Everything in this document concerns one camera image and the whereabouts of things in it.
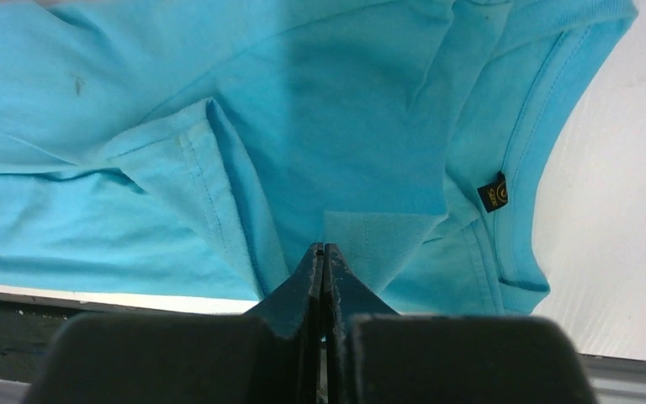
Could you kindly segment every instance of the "folded cloth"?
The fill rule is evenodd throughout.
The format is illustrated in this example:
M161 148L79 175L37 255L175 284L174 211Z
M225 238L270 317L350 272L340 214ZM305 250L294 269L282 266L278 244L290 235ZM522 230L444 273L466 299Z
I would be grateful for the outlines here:
M548 293L538 178L633 17L628 0L0 3L0 284L256 299L322 240L399 310L529 312ZM499 171L509 205L480 214Z

